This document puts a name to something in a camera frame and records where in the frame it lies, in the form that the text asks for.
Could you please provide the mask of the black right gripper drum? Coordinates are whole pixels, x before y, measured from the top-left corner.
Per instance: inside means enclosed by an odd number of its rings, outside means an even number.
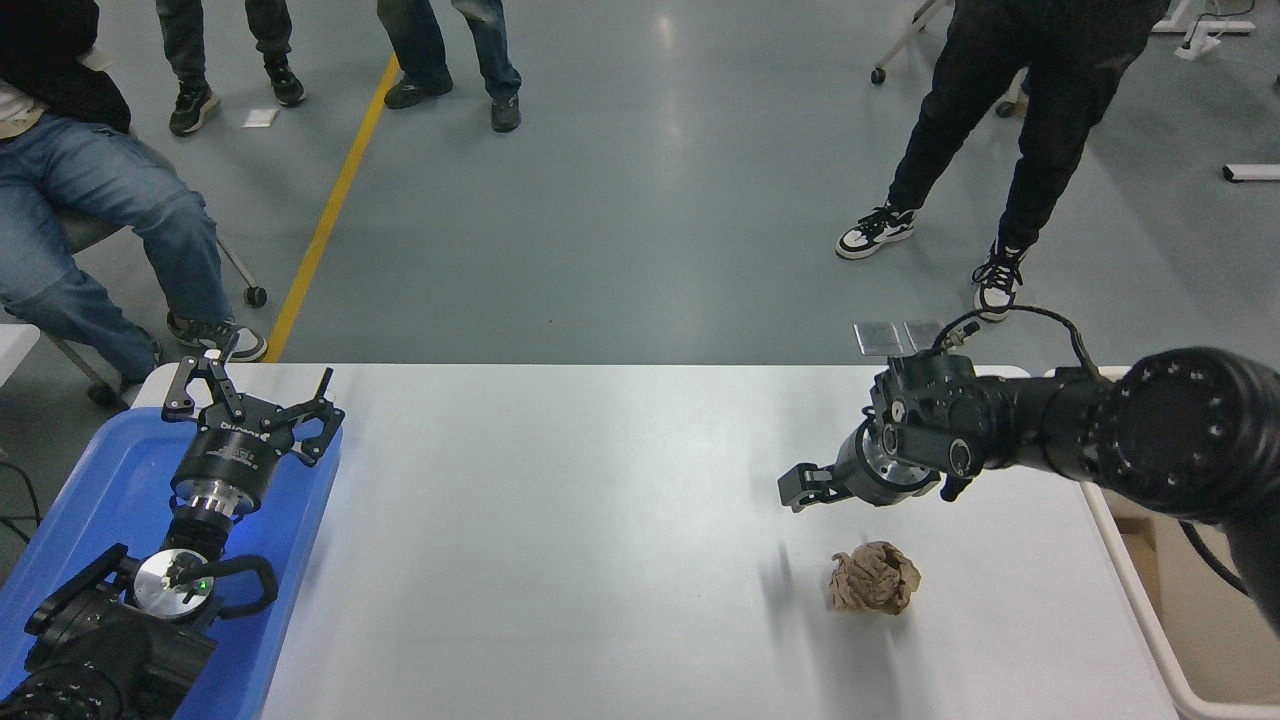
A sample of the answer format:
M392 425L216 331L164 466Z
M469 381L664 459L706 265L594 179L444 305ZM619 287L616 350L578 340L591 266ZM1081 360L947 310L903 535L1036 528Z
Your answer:
M845 441L835 475L851 496L873 506L890 506L908 497L908 477L884 451L872 424L860 424Z

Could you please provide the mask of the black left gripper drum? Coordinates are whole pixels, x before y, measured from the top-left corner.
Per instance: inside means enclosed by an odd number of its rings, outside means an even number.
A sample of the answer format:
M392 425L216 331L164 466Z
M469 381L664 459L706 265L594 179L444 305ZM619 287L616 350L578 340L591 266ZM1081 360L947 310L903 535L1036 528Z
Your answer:
M223 404L207 406L198 415L196 436L172 479L182 500L211 495L230 487L242 502L260 502L268 493L278 462L294 443L297 418L282 421L280 406L243 401L238 419Z

